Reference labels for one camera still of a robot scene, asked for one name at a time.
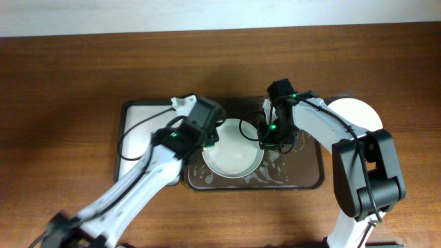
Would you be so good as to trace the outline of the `cream plate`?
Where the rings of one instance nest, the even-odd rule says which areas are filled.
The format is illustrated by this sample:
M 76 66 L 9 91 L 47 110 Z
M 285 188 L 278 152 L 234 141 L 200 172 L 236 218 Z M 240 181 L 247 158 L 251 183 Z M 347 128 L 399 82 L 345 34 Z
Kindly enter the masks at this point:
M 328 107 L 351 123 L 369 131 L 381 130 L 382 121 L 378 113 L 367 103 L 353 98 L 332 101 Z

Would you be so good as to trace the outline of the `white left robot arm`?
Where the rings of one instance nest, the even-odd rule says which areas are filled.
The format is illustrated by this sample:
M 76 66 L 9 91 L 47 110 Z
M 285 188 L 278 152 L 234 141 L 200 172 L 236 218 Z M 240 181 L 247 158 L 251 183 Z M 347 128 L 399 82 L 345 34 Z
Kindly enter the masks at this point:
M 176 117 L 151 133 L 135 166 L 75 216 L 60 211 L 31 247 L 117 247 L 144 206 L 180 175 L 187 158 L 219 140 L 216 128 L 226 119 L 219 104 L 194 95 L 171 102 Z

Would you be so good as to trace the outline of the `green yellow sponge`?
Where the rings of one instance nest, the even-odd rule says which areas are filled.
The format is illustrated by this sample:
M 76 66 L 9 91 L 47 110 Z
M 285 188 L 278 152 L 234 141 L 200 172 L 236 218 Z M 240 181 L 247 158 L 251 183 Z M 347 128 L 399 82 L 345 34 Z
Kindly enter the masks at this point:
M 207 146 L 203 147 L 203 150 L 205 151 L 205 150 L 213 149 L 214 147 L 215 147 L 215 144 L 207 145 Z

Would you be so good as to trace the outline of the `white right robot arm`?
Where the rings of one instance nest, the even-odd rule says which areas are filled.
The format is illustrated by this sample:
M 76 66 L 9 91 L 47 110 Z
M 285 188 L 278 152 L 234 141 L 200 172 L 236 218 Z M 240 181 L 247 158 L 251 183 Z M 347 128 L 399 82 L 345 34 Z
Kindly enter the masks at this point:
M 316 93 L 296 92 L 288 79 L 274 81 L 267 93 L 265 121 L 258 125 L 261 149 L 293 147 L 304 131 L 332 155 L 340 213 L 323 247 L 366 247 L 373 229 L 407 194 L 392 135 L 348 121 Z

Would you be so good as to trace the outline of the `pale green plate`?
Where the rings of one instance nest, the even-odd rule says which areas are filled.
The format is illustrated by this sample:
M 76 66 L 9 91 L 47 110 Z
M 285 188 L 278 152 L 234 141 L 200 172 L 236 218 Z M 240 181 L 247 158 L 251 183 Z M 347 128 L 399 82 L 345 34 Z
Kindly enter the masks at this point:
M 257 141 L 246 139 L 239 130 L 240 120 L 227 119 L 216 128 L 219 141 L 204 149 L 203 160 L 215 174 L 224 178 L 242 178 L 254 172 L 263 159 L 264 151 Z

